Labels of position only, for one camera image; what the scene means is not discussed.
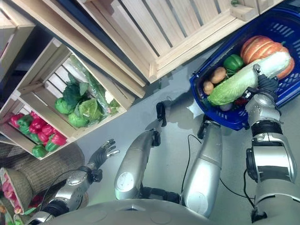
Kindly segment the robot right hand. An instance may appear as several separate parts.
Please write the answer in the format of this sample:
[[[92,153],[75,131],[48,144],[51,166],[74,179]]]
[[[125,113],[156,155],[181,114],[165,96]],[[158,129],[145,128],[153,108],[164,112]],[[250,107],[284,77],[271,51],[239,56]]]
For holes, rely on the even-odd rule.
[[[257,75],[258,79],[258,92],[266,92],[266,93],[275,93],[278,88],[278,79],[269,78],[265,74],[262,73],[261,67],[259,64],[253,65],[253,71]]]

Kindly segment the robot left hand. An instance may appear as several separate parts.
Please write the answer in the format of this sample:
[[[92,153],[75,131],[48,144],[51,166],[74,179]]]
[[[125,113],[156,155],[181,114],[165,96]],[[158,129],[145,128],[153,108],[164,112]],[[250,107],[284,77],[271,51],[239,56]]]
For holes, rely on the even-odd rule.
[[[105,141],[105,143],[92,154],[87,163],[87,167],[91,170],[99,169],[108,158],[120,154],[120,151],[116,149],[115,143],[116,141],[114,139]]]

